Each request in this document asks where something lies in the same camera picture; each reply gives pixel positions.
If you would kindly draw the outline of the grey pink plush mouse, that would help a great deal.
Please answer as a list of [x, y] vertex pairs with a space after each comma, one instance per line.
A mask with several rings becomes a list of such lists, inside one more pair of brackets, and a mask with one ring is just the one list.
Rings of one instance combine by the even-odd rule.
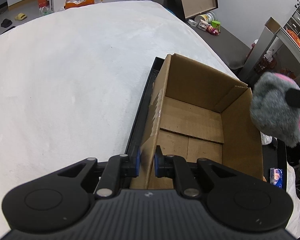
[[286, 91], [298, 84], [280, 73], [265, 72], [254, 85], [250, 104], [253, 124], [265, 135], [276, 137], [289, 147], [300, 143], [300, 109], [290, 107]]

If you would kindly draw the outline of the white tissue packet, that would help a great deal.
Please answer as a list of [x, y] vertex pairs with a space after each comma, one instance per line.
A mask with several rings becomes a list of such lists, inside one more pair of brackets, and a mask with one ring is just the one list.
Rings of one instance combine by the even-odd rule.
[[272, 139], [273, 139], [272, 136], [265, 135], [264, 133], [261, 132], [261, 143], [263, 146], [271, 144]]

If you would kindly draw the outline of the yellow slipper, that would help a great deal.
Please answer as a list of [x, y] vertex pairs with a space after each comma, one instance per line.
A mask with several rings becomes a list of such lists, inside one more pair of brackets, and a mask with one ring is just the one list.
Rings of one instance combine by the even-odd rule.
[[23, 21], [27, 18], [27, 15], [25, 13], [19, 13], [17, 16], [15, 16], [16, 21]]

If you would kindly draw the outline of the grey drawer organizer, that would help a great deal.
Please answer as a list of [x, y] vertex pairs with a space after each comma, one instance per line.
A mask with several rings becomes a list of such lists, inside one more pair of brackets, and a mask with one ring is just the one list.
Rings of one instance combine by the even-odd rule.
[[292, 30], [296, 35], [300, 36], [300, 5], [296, 7], [284, 28]]

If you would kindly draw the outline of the blue tissue pack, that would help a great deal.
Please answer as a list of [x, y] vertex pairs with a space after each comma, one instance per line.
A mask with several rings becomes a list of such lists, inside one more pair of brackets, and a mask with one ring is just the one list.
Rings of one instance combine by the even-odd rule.
[[283, 172], [279, 168], [270, 168], [270, 184], [283, 188]]

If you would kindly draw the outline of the black curved desk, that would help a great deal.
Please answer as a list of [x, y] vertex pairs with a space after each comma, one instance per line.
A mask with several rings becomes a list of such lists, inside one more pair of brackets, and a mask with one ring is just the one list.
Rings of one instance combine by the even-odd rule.
[[300, 46], [289, 35], [289, 33], [285, 29], [283, 29], [281, 25], [272, 17], [267, 20], [264, 26], [268, 28], [268, 30], [274, 35], [275, 38], [278, 38], [289, 49], [289, 51], [300, 63]]

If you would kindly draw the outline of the orange paper bag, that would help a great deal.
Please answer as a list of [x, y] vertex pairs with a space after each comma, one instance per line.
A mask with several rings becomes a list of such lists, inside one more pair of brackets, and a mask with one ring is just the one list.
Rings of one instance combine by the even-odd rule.
[[79, 8], [87, 5], [102, 3], [103, 0], [66, 0], [64, 9]]

